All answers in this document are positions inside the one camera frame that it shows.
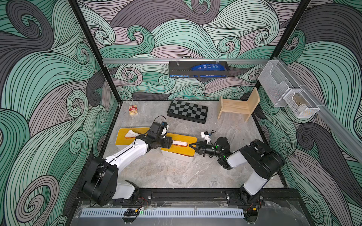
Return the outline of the orange tissue pack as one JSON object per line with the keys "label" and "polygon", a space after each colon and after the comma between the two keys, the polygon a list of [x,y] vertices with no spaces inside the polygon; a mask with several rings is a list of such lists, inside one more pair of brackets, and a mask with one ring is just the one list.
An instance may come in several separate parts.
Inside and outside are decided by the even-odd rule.
{"label": "orange tissue pack", "polygon": [[129,130],[129,131],[125,134],[124,138],[136,138],[136,137],[138,137],[139,135],[140,135],[139,133],[136,133],[136,132],[134,132],[134,131],[132,131],[132,130]]}
{"label": "orange tissue pack", "polygon": [[188,143],[187,143],[187,142],[183,142],[183,141],[173,140],[172,145],[173,145],[173,146],[179,146],[179,147],[187,147],[187,146],[188,146]]}

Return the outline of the yellow bamboo lid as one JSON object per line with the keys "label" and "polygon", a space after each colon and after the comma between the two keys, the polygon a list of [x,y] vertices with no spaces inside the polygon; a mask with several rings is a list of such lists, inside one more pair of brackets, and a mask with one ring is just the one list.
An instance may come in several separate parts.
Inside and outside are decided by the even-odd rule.
{"label": "yellow bamboo lid", "polygon": [[173,133],[168,133],[167,137],[172,138],[173,144],[169,149],[161,148],[162,151],[176,153],[188,157],[193,157],[195,155],[195,150],[189,147],[189,145],[196,143],[198,141],[196,137],[173,134]]}
{"label": "yellow bamboo lid", "polygon": [[136,136],[134,134],[128,134],[130,130],[137,134],[144,134],[148,131],[147,127],[139,128],[121,128],[118,130],[117,138],[115,141],[116,146],[130,145],[134,142]]}

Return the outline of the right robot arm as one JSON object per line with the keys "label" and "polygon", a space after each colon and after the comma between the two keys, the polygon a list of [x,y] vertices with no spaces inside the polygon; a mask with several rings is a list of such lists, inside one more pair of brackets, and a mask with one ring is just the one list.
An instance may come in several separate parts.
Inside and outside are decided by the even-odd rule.
{"label": "right robot arm", "polygon": [[245,204],[251,203],[264,185],[278,174],[285,164],[280,154],[259,139],[253,140],[235,152],[231,152],[231,146],[225,137],[218,138],[213,145],[200,141],[189,144],[189,147],[199,155],[216,156],[218,163],[227,170],[246,163],[251,166],[253,171],[240,188],[239,198]]}

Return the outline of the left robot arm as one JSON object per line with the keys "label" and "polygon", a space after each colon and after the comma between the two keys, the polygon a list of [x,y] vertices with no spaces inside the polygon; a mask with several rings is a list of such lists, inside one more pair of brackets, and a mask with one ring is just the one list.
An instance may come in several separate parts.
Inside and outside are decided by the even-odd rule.
{"label": "left robot arm", "polygon": [[117,199],[136,202],[137,185],[130,181],[118,182],[118,175],[150,150],[170,148],[173,140],[167,136],[167,132],[167,122],[153,122],[145,133],[136,134],[135,140],[121,151],[106,158],[93,159],[86,171],[81,192],[90,199],[90,203],[99,206]]}

